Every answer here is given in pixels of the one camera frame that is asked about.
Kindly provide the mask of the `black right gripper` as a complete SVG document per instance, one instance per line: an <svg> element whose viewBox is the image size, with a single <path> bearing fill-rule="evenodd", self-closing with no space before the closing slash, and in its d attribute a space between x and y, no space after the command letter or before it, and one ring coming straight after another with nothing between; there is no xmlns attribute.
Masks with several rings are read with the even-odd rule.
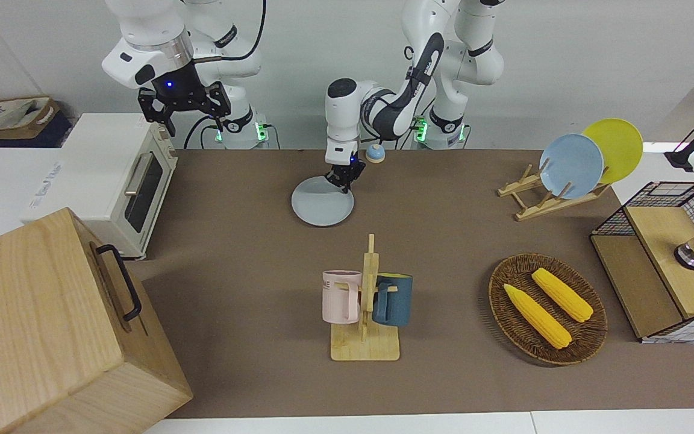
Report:
<svg viewBox="0 0 694 434"><path fill-rule="evenodd" d="M219 131L224 130L224 121L231 113L231 102L223 83L202 83L195 64L167 72L151 81L154 90L138 90L138 102L144 118L149 123L165 127L171 137L176 129L171 120L173 112L201 111L215 121ZM156 102L162 108L156 108Z"/></svg>

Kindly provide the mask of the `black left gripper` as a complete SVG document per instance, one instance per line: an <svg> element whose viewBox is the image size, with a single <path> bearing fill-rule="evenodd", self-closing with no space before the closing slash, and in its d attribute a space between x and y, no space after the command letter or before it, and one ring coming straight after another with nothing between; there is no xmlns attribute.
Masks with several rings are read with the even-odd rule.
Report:
<svg viewBox="0 0 694 434"><path fill-rule="evenodd" d="M355 182L366 167L366 162L358 156L352 156L347 165L331 165L330 171L326 174L326 179L336 187L342 187L342 192L347 194L351 190L351 185Z"/></svg>

